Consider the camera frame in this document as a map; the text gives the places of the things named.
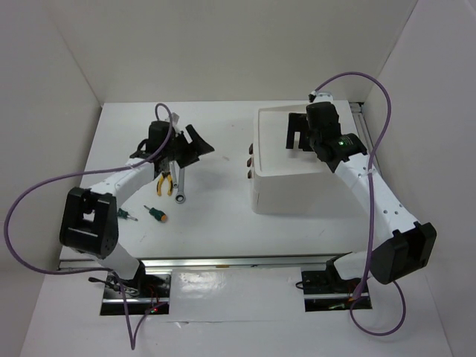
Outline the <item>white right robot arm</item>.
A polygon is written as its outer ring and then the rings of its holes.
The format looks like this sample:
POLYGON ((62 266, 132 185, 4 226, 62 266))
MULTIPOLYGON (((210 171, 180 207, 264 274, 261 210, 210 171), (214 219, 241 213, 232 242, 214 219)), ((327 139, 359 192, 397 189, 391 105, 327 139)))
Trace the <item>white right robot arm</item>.
POLYGON ((189 185, 193 253, 247 257, 322 254, 323 284, 355 295, 424 268, 437 232, 399 201, 375 169, 347 106, 258 109, 251 120, 193 116, 205 159, 189 185))

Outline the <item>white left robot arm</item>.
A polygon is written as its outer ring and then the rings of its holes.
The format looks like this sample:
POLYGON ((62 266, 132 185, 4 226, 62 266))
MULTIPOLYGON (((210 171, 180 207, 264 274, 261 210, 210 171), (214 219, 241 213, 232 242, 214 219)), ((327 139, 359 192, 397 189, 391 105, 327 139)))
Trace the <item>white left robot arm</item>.
POLYGON ((118 211, 138 190, 164 174, 169 164, 177 163, 183 177, 185 167, 213 151, 193 126, 179 131, 167 121, 153 121, 124 171, 91 187, 74 187, 68 192, 60 243, 112 270, 129 296, 141 295, 147 287, 145 265, 119 243, 118 211))

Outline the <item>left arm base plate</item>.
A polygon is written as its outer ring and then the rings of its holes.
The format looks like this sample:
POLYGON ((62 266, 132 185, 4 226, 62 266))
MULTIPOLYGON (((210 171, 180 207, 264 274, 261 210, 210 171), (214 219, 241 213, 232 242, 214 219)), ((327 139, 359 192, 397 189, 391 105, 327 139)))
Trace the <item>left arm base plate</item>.
MULTIPOLYGON (((125 287, 127 306, 130 315, 143 315, 153 308, 151 315, 168 315, 170 311, 170 272, 147 274, 145 284, 139 290, 125 287)), ((124 316, 123 298, 117 279, 108 274, 104 284, 100 308, 102 316, 124 316)))

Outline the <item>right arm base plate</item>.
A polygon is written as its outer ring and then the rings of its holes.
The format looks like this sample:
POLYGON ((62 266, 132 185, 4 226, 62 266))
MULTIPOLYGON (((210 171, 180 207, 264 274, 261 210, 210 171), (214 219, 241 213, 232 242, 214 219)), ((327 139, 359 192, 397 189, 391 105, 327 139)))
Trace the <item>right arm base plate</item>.
POLYGON ((331 283, 324 271, 302 271, 301 281, 295 286, 303 291, 306 312, 334 312, 354 309, 372 309, 369 289, 366 286, 357 302, 351 301, 359 279, 331 283))

